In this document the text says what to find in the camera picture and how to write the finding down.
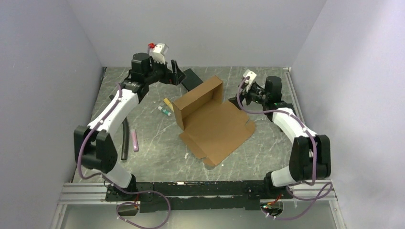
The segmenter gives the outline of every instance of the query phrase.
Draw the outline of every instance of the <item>open cardboard box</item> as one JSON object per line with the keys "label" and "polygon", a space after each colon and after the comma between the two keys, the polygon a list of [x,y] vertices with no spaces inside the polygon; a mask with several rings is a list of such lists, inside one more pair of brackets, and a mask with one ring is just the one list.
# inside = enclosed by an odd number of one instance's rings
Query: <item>open cardboard box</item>
{"label": "open cardboard box", "polygon": [[182,141],[209,166],[217,166],[255,131],[249,116],[222,103],[223,82],[213,76],[173,102]]}

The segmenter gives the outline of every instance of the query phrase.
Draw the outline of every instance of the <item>table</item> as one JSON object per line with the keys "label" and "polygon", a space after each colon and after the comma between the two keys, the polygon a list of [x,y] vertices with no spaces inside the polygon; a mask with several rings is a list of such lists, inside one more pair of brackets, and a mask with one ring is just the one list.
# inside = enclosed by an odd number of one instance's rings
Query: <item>table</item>
{"label": "table", "polygon": [[[283,100],[296,105],[295,93],[283,68],[280,67],[182,67],[188,68],[203,80],[216,75],[224,82],[224,99],[234,97],[242,74],[250,69],[257,74],[256,81],[264,85],[270,75],[281,77]],[[117,91],[116,83],[128,75],[129,68],[108,67],[93,109],[92,120],[110,102],[109,95]],[[280,129],[263,114],[249,114],[256,123],[253,135],[215,168],[206,167],[202,159],[197,159],[180,140],[182,130],[174,116],[166,116],[157,108],[165,107],[164,98],[175,101],[187,91],[183,86],[155,83],[142,102],[128,115],[130,128],[137,131],[139,152],[129,148],[127,161],[120,164],[134,174],[140,182],[167,181],[228,181],[261,180],[265,174],[285,167],[289,162],[292,144]],[[251,104],[250,110],[260,110],[261,106]],[[121,154],[122,128],[114,136],[114,144]],[[84,169],[84,174],[92,171]],[[77,171],[73,182],[102,182],[101,177],[82,180]]]}

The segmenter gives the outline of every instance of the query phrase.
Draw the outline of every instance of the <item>marble surface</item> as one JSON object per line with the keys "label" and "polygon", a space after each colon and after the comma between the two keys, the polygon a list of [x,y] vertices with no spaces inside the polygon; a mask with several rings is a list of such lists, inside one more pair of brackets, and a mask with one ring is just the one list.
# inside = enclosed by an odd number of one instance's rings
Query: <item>marble surface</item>
{"label": "marble surface", "polygon": [[[224,82],[224,99],[235,96],[243,72],[248,68],[257,74],[256,81],[264,85],[266,76],[281,77],[283,83],[283,100],[292,103],[292,92],[282,68],[278,67],[191,67],[203,80],[213,75]],[[117,91],[116,83],[122,81],[129,68],[107,68],[100,87],[92,119],[106,108],[110,94]],[[130,128],[137,131],[139,152],[134,153],[129,147],[127,161],[120,164],[137,177],[137,181],[226,181],[263,179],[269,171],[281,169],[288,165],[292,144],[263,114],[249,114],[256,123],[253,135],[215,168],[204,165],[180,140],[181,129],[174,116],[166,116],[157,108],[166,107],[164,98],[175,101],[187,91],[183,86],[155,83],[142,102],[128,115]],[[250,110],[260,110],[261,106],[251,104]],[[122,147],[122,127],[114,136],[118,159]],[[86,175],[93,173],[83,169]],[[82,180],[75,174],[73,182],[102,182],[101,177]]]}

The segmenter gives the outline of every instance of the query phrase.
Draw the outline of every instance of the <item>gray wall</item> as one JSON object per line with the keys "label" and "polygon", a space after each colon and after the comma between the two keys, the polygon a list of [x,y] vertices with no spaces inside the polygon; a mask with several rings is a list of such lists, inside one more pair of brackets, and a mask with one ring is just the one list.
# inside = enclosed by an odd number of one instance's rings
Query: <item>gray wall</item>
{"label": "gray wall", "polygon": [[150,42],[180,66],[291,66],[326,0],[68,0],[104,66]]}
{"label": "gray wall", "polygon": [[405,2],[328,0],[292,66],[350,229],[405,226]]}
{"label": "gray wall", "polygon": [[101,64],[65,0],[2,0],[0,37],[0,228],[48,228]]}

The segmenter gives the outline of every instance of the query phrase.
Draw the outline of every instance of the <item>purple hose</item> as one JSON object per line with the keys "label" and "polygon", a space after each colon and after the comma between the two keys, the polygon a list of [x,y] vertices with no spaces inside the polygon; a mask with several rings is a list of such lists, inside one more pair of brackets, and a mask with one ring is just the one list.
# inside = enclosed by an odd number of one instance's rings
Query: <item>purple hose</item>
{"label": "purple hose", "polygon": [[[241,101],[240,101],[239,96],[240,96],[240,93],[241,93],[243,84],[244,84],[245,81],[248,80],[249,78],[250,78],[250,77],[248,76],[248,77],[246,77],[246,78],[244,78],[244,79],[242,80],[242,82],[239,84],[238,93],[237,93],[237,95],[236,95],[236,100],[237,100],[237,102],[238,102],[238,105],[239,105],[239,107],[240,107],[243,111],[245,111],[246,113],[249,113],[249,114],[256,114],[256,115],[259,115],[259,114],[267,114],[267,113],[271,113],[271,112],[283,113],[283,114],[289,115],[290,117],[294,118],[294,119],[299,123],[299,125],[300,125],[302,128],[305,127],[305,125],[303,124],[303,122],[302,122],[298,117],[296,117],[296,116],[293,115],[293,114],[288,113],[287,111],[283,111],[283,110],[249,111],[249,110],[246,110],[246,109],[243,107],[243,105],[242,105],[242,103],[241,103]],[[314,203],[315,203],[316,200],[327,196],[327,195],[333,190],[333,185],[332,185],[332,183],[331,183],[331,182],[328,182],[328,183],[326,183],[326,184],[323,186],[323,188],[320,189],[320,191],[319,191],[319,193],[316,195],[316,197],[305,199],[305,198],[301,198],[301,197],[295,196],[295,195],[289,190],[289,188],[288,188],[289,186],[295,186],[295,185],[299,185],[299,184],[301,184],[301,183],[305,183],[305,184],[307,184],[307,185],[313,186],[313,185],[315,184],[315,182],[316,182],[316,161],[317,161],[317,148],[316,148],[316,143],[315,143],[315,139],[312,137],[312,135],[310,134],[310,132],[309,132],[307,129],[305,130],[305,133],[308,135],[309,139],[311,140],[312,149],[313,149],[313,153],[314,153],[314,157],[313,157],[313,162],[314,162],[314,163],[312,163],[312,181],[311,181],[311,182],[302,181],[302,182],[298,182],[298,183],[295,183],[295,184],[291,184],[291,185],[286,186],[286,189],[287,189],[287,192],[288,192],[292,197],[294,197],[295,199],[303,200],[303,201],[312,201],[312,202],[311,202],[311,204],[308,206],[308,208],[305,209],[303,212],[301,212],[299,215],[297,215],[297,216],[295,216],[295,217],[291,217],[291,218],[276,218],[276,219],[279,219],[279,220],[294,220],[294,219],[298,219],[299,217],[301,217],[301,216],[303,216],[305,213],[307,213],[307,211],[312,207],[312,205],[314,205]],[[325,194],[321,195],[322,191],[326,188],[327,185],[330,185],[328,191],[327,191]]]}
{"label": "purple hose", "polygon": [[[104,178],[106,181],[108,181],[108,182],[111,183],[111,184],[114,184],[110,179],[108,179],[107,177],[105,177],[102,173],[94,173],[94,174],[92,174],[92,175],[90,175],[90,176],[88,176],[88,177],[85,177],[85,176],[83,175],[83,172],[82,172],[82,156],[83,156],[83,152],[84,152],[84,150],[85,150],[85,145],[86,145],[86,143],[88,142],[90,136],[94,133],[94,131],[96,131],[96,130],[101,126],[102,122],[103,122],[103,121],[114,111],[114,109],[118,106],[118,104],[119,104],[119,102],[120,102],[120,99],[122,98],[122,88],[121,88],[121,85],[119,85],[119,84],[118,84],[118,91],[119,91],[119,93],[118,93],[118,99],[115,101],[115,103],[112,105],[112,107],[107,111],[107,113],[101,118],[100,122],[98,122],[98,123],[93,127],[93,129],[90,130],[90,132],[86,135],[85,139],[83,140],[82,145],[80,146],[79,156],[78,156],[78,159],[77,159],[77,170],[78,170],[79,175],[80,175],[80,177],[81,177],[82,179],[87,180],[87,179],[90,179],[90,178],[92,178],[92,177],[94,177],[94,176],[102,175],[103,178]],[[132,203],[132,202],[125,202],[125,203],[122,203],[122,204],[118,205],[118,207],[117,207],[117,216],[118,216],[119,219],[121,219],[121,220],[123,220],[123,221],[125,221],[125,222],[127,222],[127,223],[129,223],[129,224],[131,224],[131,225],[133,225],[133,226],[135,226],[135,227],[141,228],[141,229],[158,229],[158,228],[161,228],[161,227],[169,220],[169,216],[170,216],[170,212],[171,212],[170,202],[169,202],[169,199],[167,199],[167,197],[164,196],[162,193],[157,192],[157,191],[153,191],[153,190],[146,190],[146,191],[140,191],[140,192],[127,192],[127,191],[125,191],[123,188],[121,188],[120,186],[118,186],[118,185],[116,185],[116,184],[114,184],[114,186],[115,186],[118,190],[120,190],[121,192],[126,193],[126,194],[130,194],[130,195],[137,195],[137,194],[142,194],[142,193],[156,193],[156,194],[162,196],[162,197],[166,200],[167,205],[168,205],[168,208],[169,208],[166,219],[165,219],[160,225],[158,225],[158,226],[156,226],[156,227],[153,227],[153,228],[146,228],[146,227],[143,227],[143,226],[141,226],[141,225],[135,224],[135,223],[133,223],[133,222],[131,222],[131,221],[129,221],[129,220],[126,220],[125,218],[123,218],[122,216],[119,215],[118,210],[119,210],[119,208],[120,208],[121,206],[123,206],[123,205],[129,205],[129,204],[131,204],[131,205],[136,205],[135,203]]]}

